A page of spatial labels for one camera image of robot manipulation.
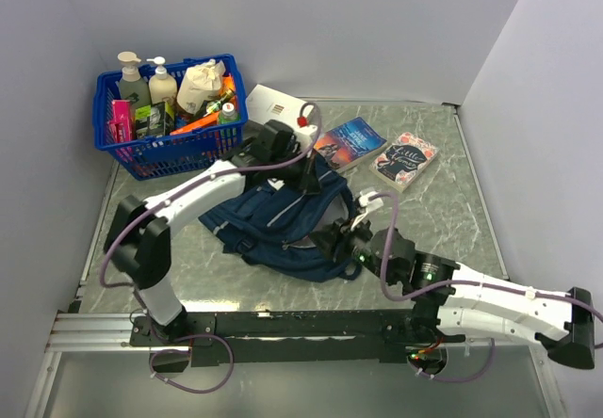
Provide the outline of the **Jane Eyre blue book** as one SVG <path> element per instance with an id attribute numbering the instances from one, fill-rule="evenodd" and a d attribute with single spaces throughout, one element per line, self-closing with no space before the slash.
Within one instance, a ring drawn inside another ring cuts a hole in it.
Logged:
<path id="1" fill-rule="evenodd" d="M 356 117 L 322 135 L 315 150 L 338 173 L 355 167 L 386 142 L 363 118 Z"/>

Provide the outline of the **navy blue student backpack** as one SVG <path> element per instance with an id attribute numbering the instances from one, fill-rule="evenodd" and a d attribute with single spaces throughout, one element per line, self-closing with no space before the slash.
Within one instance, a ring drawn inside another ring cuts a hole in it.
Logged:
<path id="1" fill-rule="evenodd" d="M 351 258 L 335 262 L 323 256 L 309 234 L 338 218 L 355 217 L 357 208 L 347 180 L 318 155 L 321 191 L 303 195 L 272 180 L 212 208 L 199 217 L 222 243 L 248 265 L 264 265 L 303 281 L 336 278 L 353 281 L 362 267 Z"/>

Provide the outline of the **pink box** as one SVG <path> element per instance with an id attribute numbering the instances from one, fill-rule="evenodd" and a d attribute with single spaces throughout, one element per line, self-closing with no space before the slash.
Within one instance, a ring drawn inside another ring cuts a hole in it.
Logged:
<path id="1" fill-rule="evenodd" d="M 126 143 L 135 139 L 134 111 L 128 100 L 111 102 L 111 118 L 107 125 L 115 143 Z"/>

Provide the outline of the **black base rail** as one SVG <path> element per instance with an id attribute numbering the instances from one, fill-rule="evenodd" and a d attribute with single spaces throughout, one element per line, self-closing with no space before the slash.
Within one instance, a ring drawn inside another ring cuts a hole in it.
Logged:
<path id="1" fill-rule="evenodd" d="M 130 346 L 183 349 L 191 366 L 213 367 L 230 361 L 405 363 L 413 347 L 464 341 L 416 323 L 404 309 L 189 313 L 176 329 L 170 336 L 139 316 Z"/>

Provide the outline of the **white paperback book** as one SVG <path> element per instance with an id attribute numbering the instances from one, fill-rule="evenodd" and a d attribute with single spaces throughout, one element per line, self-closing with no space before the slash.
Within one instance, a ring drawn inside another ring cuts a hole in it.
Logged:
<path id="1" fill-rule="evenodd" d="M 297 119 L 305 101 L 273 88 L 256 85 L 248 94 L 245 104 L 248 118 L 254 123 L 265 124 L 277 120 L 298 128 Z"/>

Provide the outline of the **beige paper bag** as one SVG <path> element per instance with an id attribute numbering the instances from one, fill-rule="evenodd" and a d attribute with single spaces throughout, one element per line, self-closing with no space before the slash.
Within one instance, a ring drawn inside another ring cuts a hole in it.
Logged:
<path id="1" fill-rule="evenodd" d="M 188 67 L 176 97 L 179 108 L 194 115 L 204 102 L 216 99 L 222 88 L 224 74 L 224 63 L 215 58 Z"/>

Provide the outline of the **cream pump bottle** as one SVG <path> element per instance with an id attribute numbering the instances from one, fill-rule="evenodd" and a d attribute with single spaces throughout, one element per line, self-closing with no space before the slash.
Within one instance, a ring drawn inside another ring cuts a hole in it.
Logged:
<path id="1" fill-rule="evenodd" d="M 155 73 L 149 79 L 149 90 L 153 104 L 164 102 L 174 107 L 178 91 L 177 83 L 172 77 L 166 66 L 166 59 L 163 56 L 148 58 L 148 62 L 155 65 Z"/>

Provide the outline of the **grey-green pump bottle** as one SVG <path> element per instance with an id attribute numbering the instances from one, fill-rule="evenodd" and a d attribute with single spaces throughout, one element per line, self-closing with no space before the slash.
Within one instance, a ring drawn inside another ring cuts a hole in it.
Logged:
<path id="1" fill-rule="evenodd" d="M 122 64 L 122 78 L 119 81 L 121 98 L 128 101 L 134 110 L 150 105 L 150 90 L 139 72 L 141 59 L 134 52 L 123 51 L 118 54 L 118 60 Z"/>

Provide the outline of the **blue plastic basket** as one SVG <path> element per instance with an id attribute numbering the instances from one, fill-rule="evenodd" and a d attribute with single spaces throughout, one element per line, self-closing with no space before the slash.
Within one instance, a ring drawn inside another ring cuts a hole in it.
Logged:
<path id="1" fill-rule="evenodd" d="M 108 122 L 113 117 L 112 101 L 121 97 L 118 83 L 122 73 L 104 72 L 97 77 L 92 105 L 91 122 L 95 148 L 109 153 L 135 179 L 145 181 L 206 169 L 228 150 L 241 144 L 244 139 L 244 125 L 249 119 L 243 78 L 234 56 L 219 54 L 213 58 L 222 61 L 225 72 L 234 79 L 239 115 L 237 121 L 176 136 L 146 137 L 127 143 L 116 143 L 108 128 Z"/>

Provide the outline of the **Little Women floral book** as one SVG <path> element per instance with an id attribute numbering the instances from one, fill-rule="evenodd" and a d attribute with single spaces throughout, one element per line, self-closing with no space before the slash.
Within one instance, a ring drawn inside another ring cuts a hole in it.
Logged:
<path id="1" fill-rule="evenodd" d="M 372 161 L 369 170 L 404 191 L 438 154 L 439 149 L 430 142 L 404 132 Z"/>

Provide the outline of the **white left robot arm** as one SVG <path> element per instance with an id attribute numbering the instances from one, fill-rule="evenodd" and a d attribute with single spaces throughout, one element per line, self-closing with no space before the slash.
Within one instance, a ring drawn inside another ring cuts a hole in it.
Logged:
<path id="1" fill-rule="evenodd" d="M 106 237 L 99 283 L 105 289 L 129 288 L 151 318 L 153 334 L 167 345 L 189 331 L 186 307 L 169 274 L 171 240 L 194 218 L 274 178 L 303 192 L 318 190 L 314 145 L 282 121 L 270 120 L 259 133 L 229 150 L 208 169 L 151 198 L 126 197 Z"/>

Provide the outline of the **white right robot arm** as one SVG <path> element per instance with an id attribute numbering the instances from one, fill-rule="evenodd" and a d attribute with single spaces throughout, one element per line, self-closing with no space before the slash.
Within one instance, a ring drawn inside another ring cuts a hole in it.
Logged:
<path id="1" fill-rule="evenodd" d="M 386 288 L 401 285 L 414 302 L 413 334 L 484 337 L 542 346 L 554 362 L 595 366 L 595 308 L 589 291 L 553 292 L 510 283 L 467 265 L 420 251 L 398 230 L 371 231 L 367 221 L 338 220 L 310 234 L 333 261 L 354 261 Z"/>

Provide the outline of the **green bottle white cap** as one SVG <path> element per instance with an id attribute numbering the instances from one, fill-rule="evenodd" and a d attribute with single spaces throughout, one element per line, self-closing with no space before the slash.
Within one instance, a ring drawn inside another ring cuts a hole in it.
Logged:
<path id="1" fill-rule="evenodd" d="M 225 103 L 219 112 L 218 123 L 223 125 L 237 121 L 239 121 L 239 114 L 236 106 L 233 103 Z"/>

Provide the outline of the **green black box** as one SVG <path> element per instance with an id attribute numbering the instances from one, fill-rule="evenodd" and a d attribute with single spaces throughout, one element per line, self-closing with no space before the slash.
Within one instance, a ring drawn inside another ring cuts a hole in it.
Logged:
<path id="1" fill-rule="evenodd" d="M 175 130 L 175 117 L 171 105 L 160 102 L 136 109 L 134 128 L 137 139 L 168 136 Z"/>

